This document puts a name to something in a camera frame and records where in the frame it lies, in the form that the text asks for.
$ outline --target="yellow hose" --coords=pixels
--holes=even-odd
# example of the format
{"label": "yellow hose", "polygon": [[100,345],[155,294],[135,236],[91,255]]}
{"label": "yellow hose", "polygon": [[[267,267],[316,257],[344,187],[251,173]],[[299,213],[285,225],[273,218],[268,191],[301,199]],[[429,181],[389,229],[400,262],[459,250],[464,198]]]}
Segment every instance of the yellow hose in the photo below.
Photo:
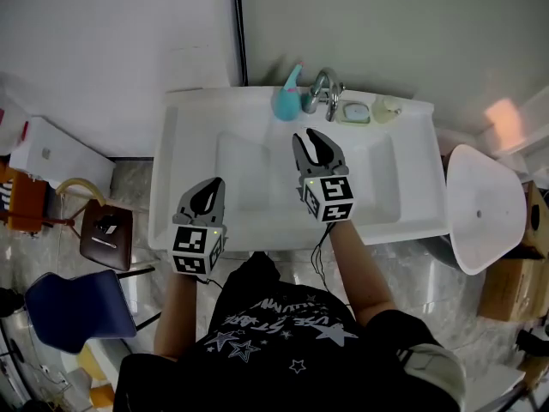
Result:
{"label": "yellow hose", "polygon": [[69,186],[72,186],[72,185],[79,185],[86,188],[88,191],[92,193],[92,196],[94,196],[94,198],[99,202],[101,206],[105,206],[106,200],[103,197],[103,194],[101,194],[100,190],[97,188],[96,185],[94,185],[92,182],[86,179],[81,179],[78,177],[74,177],[72,179],[66,179],[62,184],[60,184],[57,187],[57,189],[55,190],[55,193],[58,195],[63,194],[64,190],[66,190]]}

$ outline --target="sink basin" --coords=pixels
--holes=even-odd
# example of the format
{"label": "sink basin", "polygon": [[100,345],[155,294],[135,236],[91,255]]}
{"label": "sink basin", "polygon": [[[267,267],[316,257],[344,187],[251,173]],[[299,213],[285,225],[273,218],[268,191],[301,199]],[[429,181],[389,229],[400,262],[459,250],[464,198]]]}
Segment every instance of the sink basin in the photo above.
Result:
{"label": "sink basin", "polygon": [[[275,118],[276,88],[223,88],[169,94],[154,159],[149,244],[166,249],[178,200],[213,176],[226,182],[227,250],[312,248],[325,225],[308,215],[296,191],[292,134],[315,128],[343,149],[357,208],[353,221],[367,244],[447,233],[443,170],[432,105],[402,100],[387,124],[351,126],[324,119],[325,106],[292,122]],[[375,95],[346,91],[367,105]]]}

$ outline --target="teal soap dispenser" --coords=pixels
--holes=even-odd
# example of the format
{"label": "teal soap dispenser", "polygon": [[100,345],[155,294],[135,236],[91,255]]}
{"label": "teal soap dispenser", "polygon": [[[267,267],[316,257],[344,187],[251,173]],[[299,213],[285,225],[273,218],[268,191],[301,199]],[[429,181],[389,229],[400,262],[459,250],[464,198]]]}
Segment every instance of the teal soap dispenser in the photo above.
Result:
{"label": "teal soap dispenser", "polygon": [[273,111],[274,115],[281,120],[294,120],[301,111],[301,101],[299,98],[297,79],[299,72],[303,69],[303,63],[297,64],[286,84],[281,88],[274,100]]}

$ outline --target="faucet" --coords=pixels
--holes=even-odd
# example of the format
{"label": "faucet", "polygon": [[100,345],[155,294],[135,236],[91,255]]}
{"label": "faucet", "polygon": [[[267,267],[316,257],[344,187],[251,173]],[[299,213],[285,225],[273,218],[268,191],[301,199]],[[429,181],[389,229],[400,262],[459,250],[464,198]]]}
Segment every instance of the faucet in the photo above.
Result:
{"label": "faucet", "polygon": [[[328,94],[323,91],[324,83],[328,81]],[[318,72],[317,79],[311,85],[309,93],[304,94],[301,100],[301,106],[306,113],[314,113],[317,110],[318,101],[328,104],[326,111],[326,120],[334,121],[335,110],[340,102],[341,93],[345,90],[345,86],[339,81],[334,70],[330,67],[324,67]]]}

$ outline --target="star print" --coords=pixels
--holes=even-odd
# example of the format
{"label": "star print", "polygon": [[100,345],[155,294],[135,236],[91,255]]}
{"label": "star print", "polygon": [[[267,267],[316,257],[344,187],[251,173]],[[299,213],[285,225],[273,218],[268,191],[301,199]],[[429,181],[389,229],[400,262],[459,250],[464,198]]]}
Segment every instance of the star print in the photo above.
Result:
{"label": "star print", "polygon": [[295,371],[296,374],[299,374],[299,371],[304,371],[305,369],[307,369],[303,362],[303,360],[292,360],[292,365],[290,366],[290,369]]}
{"label": "star print", "polygon": [[251,344],[251,340],[244,343],[229,342],[229,345],[232,346],[232,352],[229,354],[229,357],[234,357],[237,355],[243,361],[248,363],[248,360],[250,359],[250,353],[260,350],[260,348],[252,347],[250,344]]}
{"label": "star print", "polygon": [[223,345],[225,345],[225,342],[229,342],[231,340],[238,340],[238,337],[235,337],[232,335],[234,331],[229,331],[228,333],[217,333],[217,337],[204,343],[204,345],[208,345],[210,343],[216,343],[217,344],[217,350],[221,351],[223,348]]}
{"label": "star print", "polygon": [[358,336],[344,331],[342,324],[333,324],[332,326],[311,325],[311,327],[321,331],[322,334],[317,336],[317,339],[332,339],[341,347],[345,345],[345,337],[358,338]]}

